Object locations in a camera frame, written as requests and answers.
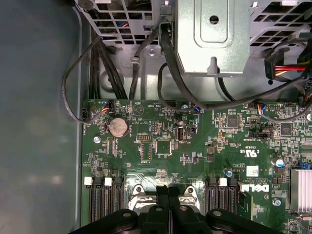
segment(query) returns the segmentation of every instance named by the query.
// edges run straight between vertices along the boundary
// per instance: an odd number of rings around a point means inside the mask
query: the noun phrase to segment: heatsink
[[[312,170],[292,169],[291,207],[300,212],[312,212]]]

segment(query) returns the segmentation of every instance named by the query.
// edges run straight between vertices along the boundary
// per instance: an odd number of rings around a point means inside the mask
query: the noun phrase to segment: metal screw
[[[93,141],[95,144],[101,143],[101,138],[99,136],[94,136]]]
[[[274,206],[280,206],[282,204],[282,202],[279,199],[274,199],[273,200],[273,205]]]
[[[187,207],[186,206],[180,206],[179,208],[181,211],[186,211],[187,210]]]
[[[188,106],[187,104],[183,104],[183,105],[181,106],[181,109],[187,109],[187,108],[189,108],[189,106]]]
[[[155,55],[155,50],[154,49],[150,49],[149,55],[152,57]]]
[[[220,211],[214,211],[214,212],[213,212],[213,215],[215,215],[215,216],[221,216],[222,213],[221,213]]]

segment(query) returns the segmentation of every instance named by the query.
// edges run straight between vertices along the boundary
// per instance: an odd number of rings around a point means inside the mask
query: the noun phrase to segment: red wire
[[[303,72],[306,68],[305,67],[276,67],[275,71],[281,72],[281,71],[300,71]]]

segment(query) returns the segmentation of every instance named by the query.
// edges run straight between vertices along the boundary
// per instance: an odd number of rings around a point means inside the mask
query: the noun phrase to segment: screw hole
[[[209,20],[210,20],[211,24],[219,23],[219,17],[218,16],[211,16]]]

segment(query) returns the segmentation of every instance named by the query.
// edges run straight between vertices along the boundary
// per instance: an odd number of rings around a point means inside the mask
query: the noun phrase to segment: yellow wire
[[[259,115],[261,115],[260,105],[258,105],[258,112],[259,112]]]
[[[309,64],[311,61],[312,61],[312,60],[307,61],[307,62],[301,62],[301,63],[298,63],[297,65],[307,65],[307,64]]]
[[[275,74],[275,76],[276,76],[276,77],[277,77],[277,76],[280,76],[280,75],[282,75],[282,74],[285,74],[286,72],[288,72],[288,71],[278,72],[278,73]]]

